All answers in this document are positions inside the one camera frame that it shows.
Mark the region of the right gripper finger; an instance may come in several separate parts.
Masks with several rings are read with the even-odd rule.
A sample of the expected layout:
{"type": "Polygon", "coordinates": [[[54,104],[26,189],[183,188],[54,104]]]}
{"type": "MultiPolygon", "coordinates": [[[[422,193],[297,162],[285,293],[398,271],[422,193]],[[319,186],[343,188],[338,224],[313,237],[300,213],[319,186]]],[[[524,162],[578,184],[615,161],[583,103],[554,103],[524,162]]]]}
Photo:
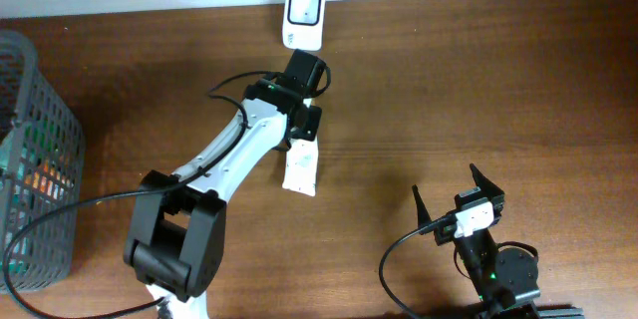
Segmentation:
{"type": "Polygon", "coordinates": [[[430,224],[432,219],[429,215],[429,212],[425,206],[425,203],[420,195],[419,188],[416,184],[412,186],[412,193],[415,200],[415,205],[417,209],[417,221],[418,228],[423,228],[424,226],[430,224]]]}
{"type": "Polygon", "coordinates": [[[472,172],[475,185],[479,187],[487,197],[494,198],[503,195],[503,190],[488,179],[474,163],[470,164],[470,170],[472,172]]]}

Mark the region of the white tube brown cap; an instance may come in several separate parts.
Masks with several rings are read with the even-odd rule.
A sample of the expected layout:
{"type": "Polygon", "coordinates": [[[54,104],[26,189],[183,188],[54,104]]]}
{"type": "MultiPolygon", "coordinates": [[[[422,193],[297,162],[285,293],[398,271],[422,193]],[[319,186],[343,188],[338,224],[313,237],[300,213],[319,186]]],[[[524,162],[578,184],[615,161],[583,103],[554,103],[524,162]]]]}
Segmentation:
{"type": "Polygon", "coordinates": [[[282,187],[308,196],[316,195],[318,141],[292,140],[286,153],[282,187]]]}

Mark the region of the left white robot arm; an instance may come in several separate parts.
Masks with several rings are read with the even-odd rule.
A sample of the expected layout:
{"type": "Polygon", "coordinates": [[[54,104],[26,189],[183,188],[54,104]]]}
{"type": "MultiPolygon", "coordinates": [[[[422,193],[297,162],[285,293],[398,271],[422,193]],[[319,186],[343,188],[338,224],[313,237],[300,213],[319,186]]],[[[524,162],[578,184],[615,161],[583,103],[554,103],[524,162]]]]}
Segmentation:
{"type": "Polygon", "coordinates": [[[328,65],[296,50],[282,72],[259,71],[220,134],[170,174],[140,183],[123,260],[154,299],[160,318],[204,318],[219,269],[228,203],[271,151],[313,141],[322,115],[313,99],[331,84],[328,65]]]}

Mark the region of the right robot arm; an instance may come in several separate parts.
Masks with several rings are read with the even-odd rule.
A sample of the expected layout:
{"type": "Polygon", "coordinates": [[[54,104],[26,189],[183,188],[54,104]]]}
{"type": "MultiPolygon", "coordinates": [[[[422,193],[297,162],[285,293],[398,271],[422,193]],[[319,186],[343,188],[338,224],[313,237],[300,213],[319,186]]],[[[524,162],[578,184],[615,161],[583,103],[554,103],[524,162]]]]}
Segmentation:
{"type": "Polygon", "coordinates": [[[455,196],[455,208],[432,219],[412,187],[421,235],[431,233],[438,246],[455,246],[453,261],[477,292],[465,318],[582,318],[584,311],[570,306],[538,307],[539,254],[535,247],[516,241],[496,242],[489,229],[501,219],[504,191],[474,164],[475,186],[455,196]]]}

